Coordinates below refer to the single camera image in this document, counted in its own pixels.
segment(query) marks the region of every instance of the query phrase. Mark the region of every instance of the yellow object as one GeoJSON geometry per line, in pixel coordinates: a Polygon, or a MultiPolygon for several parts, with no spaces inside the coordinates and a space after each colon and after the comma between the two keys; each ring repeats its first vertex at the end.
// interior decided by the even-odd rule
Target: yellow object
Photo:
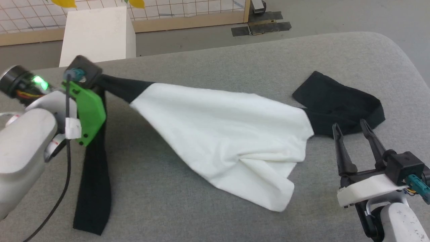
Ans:
{"type": "Polygon", "coordinates": [[[27,96],[27,97],[41,97],[41,96],[43,96],[43,95],[33,95],[30,93],[21,92],[20,90],[17,90],[16,93],[18,93],[18,95],[23,95],[23,96],[27,96]]]}
{"type": "Polygon", "coordinates": [[[129,0],[130,5],[138,9],[145,8],[145,2],[143,0],[129,0]]]}
{"type": "Polygon", "coordinates": [[[415,190],[412,190],[410,188],[406,188],[408,191],[412,192],[412,193],[417,193],[415,190]]]}
{"type": "Polygon", "coordinates": [[[52,0],[52,3],[63,8],[76,8],[75,0],[52,0]]]}

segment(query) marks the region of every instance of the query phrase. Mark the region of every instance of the white box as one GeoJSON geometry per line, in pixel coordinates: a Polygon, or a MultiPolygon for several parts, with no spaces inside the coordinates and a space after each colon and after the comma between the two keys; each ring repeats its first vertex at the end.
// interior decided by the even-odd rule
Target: white box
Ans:
{"type": "Polygon", "coordinates": [[[136,57],[136,33],[126,6],[68,12],[60,67],[77,55],[92,62],[136,57]]]}

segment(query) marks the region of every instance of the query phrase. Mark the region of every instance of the black fabric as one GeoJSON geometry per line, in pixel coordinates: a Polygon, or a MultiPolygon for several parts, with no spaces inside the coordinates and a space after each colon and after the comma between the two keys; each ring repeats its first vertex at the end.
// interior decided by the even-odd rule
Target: black fabric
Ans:
{"type": "Polygon", "coordinates": [[[333,137],[334,123],[343,134],[350,134],[361,131],[360,119],[372,129],[385,120],[379,99],[317,71],[293,93],[293,98],[307,108],[304,111],[316,135],[333,137]]]}
{"type": "MultiPolygon", "coordinates": [[[[96,91],[103,100],[104,90],[96,91]]],[[[73,228],[101,235],[111,213],[111,183],[104,148],[106,122],[86,147],[73,228]]]]}
{"type": "Polygon", "coordinates": [[[111,94],[131,103],[154,82],[116,78],[105,74],[100,75],[96,84],[111,94]]]}

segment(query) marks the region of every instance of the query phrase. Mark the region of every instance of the blue connector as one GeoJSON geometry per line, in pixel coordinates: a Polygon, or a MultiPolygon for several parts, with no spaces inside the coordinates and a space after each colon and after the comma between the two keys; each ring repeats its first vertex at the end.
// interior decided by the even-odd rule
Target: blue connector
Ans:
{"type": "Polygon", "coordinates": [[[71,76],[71,81],[78,82],[85,76],[85,72],[82,69],[73,68],[64,72],[64,80],[66,80],[67,75],[71,76]]]}
{"type": "Polygon", "coordinates": [[[430,205],[430,187],[427,186],[420,178],[416,175],[409,175],[406,178],[406,184],[417,194],[421,195],[424,202],[430,205]]]}

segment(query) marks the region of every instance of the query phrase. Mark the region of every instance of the green led light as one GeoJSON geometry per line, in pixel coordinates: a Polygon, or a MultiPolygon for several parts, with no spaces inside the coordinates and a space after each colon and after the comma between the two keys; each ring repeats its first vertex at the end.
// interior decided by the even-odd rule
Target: green led light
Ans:
{"type": "Polygon", "coordinates": [[[44,79],[42,79],[40,76],[35,76],[35,77],[33,77],[33,81],[34,81],[34,83],[39,84],[39,85],[40,85],[40,87],[41,87],[43,90],[48,89],[49,83],[47,83],[47,82],[46,82],[44,79]]]}

